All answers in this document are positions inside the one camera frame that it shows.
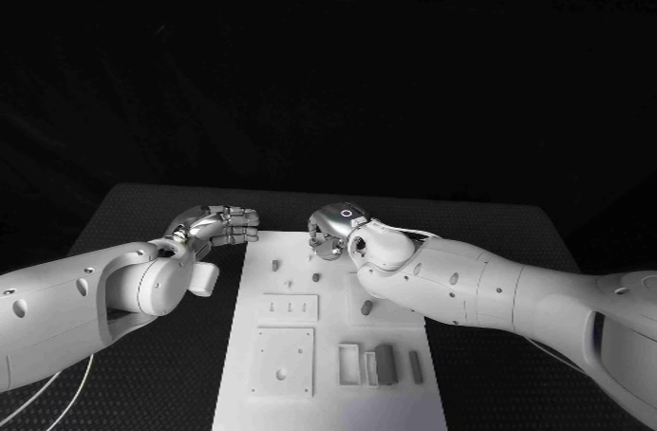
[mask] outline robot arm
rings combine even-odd
[[[0,276],[0,392],[78,363],[168,314],[187,290],[210,296],[212,246],[258,241],[258,213],[196,207],[164,237]]]
[[[413,240],[402,230],[338,203],[311,216],[310,244],[327,260],[346,250],[377,298],[444,324],[539,341],[657,429],[657,272],[556,272],[426,233]]]

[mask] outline table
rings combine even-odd
[[[259,212],[261,228],[302,231],[331,202],[357,202],[393,226],[458,239],[517,262],[578,272],[555,226],[532,206],[121,184],[109,192],[70,254],[158,238],[173,217],[200,204]],[[130,333],[95,357],[88,384],[58,429],[209,431],[230,335],[245,246],[215,249],[215,293],[184,296],[176,311]],[[586,376],[523,338],[426,319],[426,337],[451,431],[488,429],[645,430]],[[11,430],[45,430],[62,413],[86,368],[72,366],[13,420]],[[0,395],[0,416],[43,382]]]

